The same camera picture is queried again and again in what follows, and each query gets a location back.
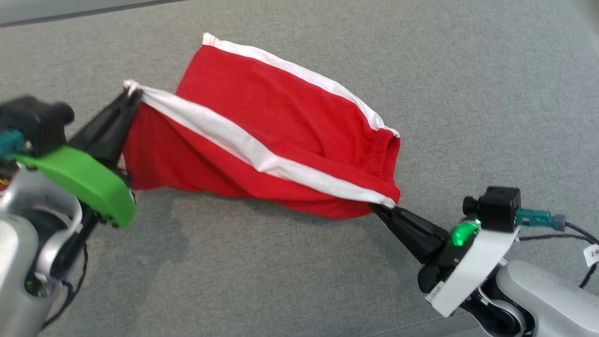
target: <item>white stripe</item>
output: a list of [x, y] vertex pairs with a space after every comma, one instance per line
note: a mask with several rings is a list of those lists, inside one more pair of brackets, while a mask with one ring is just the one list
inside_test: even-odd
[[277, 156], [242, 127], [204, 106], [167, 91], [140, 86], [133, 80], [125, 81], [124, 85], [126, 88], [137, 86], [143, 91], [142, 101], [146, 104], [251, 165], [258, 172], [291, 180], [334, 197], [395, 207], [393, 199], [377, 191]]
[[360, 100], [356, 95], [352, 94], [352, 92], [349, 91], [347, 88], [337, 83], [336, 81], [329, 79], [328, 77], [315, 73], [314, 71], [306, 69], [293, 62], [286, 61], [260, 48], [252, 46], [243, 46], [241, 44], [236, 44], [229, 41], [221, 41], [216, 37], [210, 35], [210, 33], [204, 33], [202, 44], [206, 46], [213, 46], [225, 52], [256, 59], [273, 67], [285, 70], [288, 73], [291, 73], [308, 83], [311, 83], [315, 86], [322, 88], [325, 91], [330, 92], [331, 94], [341, 96], [358, 106], [358, 108], [362, 111], [362, 113], [366, 117], [366, 120], [368, 121], [368, 124], [373, 130], [385, 129], [393, 132], [393, 135], [395, 135], [395, 137], [399, 138], [400, 136], [400, 133], [397, 132], [397, 130], [387, 127], [383, 122], [383, 119], [379, 116], [379, 114], [376, 113], [369, 106], [367, 106], [366, 103]]

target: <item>green bracket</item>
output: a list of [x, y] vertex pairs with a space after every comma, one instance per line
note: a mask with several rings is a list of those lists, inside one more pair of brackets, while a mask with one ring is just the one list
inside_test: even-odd
[[126, 228], [135, 216], [135, 202], [124, 181], [83, 151], [62, 146], [42, 158], [15, 155], [12, 159], [39, 169], [106, 221]]

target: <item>white plastic strip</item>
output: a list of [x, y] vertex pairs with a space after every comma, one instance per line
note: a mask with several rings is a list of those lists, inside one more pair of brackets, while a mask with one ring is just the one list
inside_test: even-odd
[[133, 80], [125, 81], [124, 85], [126, 88], [137, 86], [143, 91], [143, 102], [251, 165], [258, 172], [291, 180], [334, 197], [395, 207], [393, 199], [377, 191], [277, 156], [242, 127], [204, 106], [167, 91], [141, 86]]
[[393, 132], [393, 135], [395, 135], [395, 137], [399, 138], [400, 136], [400, 133], [397, 132], [397, 130], [387, 127], [383, 122], [383, 119], [379, 116], [379, 114], [377, 114], [373, 109], [367, 106], [366, 103], [360, 100], [356, 95], [352, 94], [352, 92], [349, 91], [347, 88], [337, 83], [336, 81], [329, 79], [328, 77], [315, 73], [314, 71], [306, 69], [293, 62], [286, 61], [260, 48], [252, 46], [243, 46], [241, 44], [236, 44], [229, 41], [221, 41], [217, 39], [215, 36], [211, 35], [210, 33], [204, 33], [202, 44], [206, 46], [213, 46], [215, 48], [223, 50], [224, 52], [233, 53], [264, 62], [270, 66], [287, 71], [288, 73], [291, 73], [308, 83], [318, 86], [321, 89], [328, 91], [333, 95], [341, 96], [358, 106], [358, 108], [362, 111], [362, 113], [366, 117], [366, 120], [368, 121], [368, 124], [373, 130], [389, 130]]
[[514, 233], [481, 230], [451, 276], [441, 286], [437, 285], [440, 289], [435, 288], [436, 294], [430, 300], [432, 307], [449, 317], [502, 263], [519, 232], [520, 227]]

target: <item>green light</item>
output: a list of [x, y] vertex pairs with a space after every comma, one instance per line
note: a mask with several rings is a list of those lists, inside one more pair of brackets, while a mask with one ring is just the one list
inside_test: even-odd
[[466, 241], [472, 237], [473, 234], [478, 232], [479, 226], [476, 224], [476, 222], [462, 222], [453, 229], [453, 234], [451, 237], [452, 243], [456, 247], [462, 247]]

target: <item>small green led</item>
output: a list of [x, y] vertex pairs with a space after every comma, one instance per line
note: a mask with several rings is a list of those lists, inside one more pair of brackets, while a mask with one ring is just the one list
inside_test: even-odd
[[475, 220], [474, 222], [462, 222], [453, 229], [451, 240], [454, 246], [462, 247], [466, 241], [472, 237], [475, 233], [479, 232], [479, 226], [477, 223], [480, 222]]

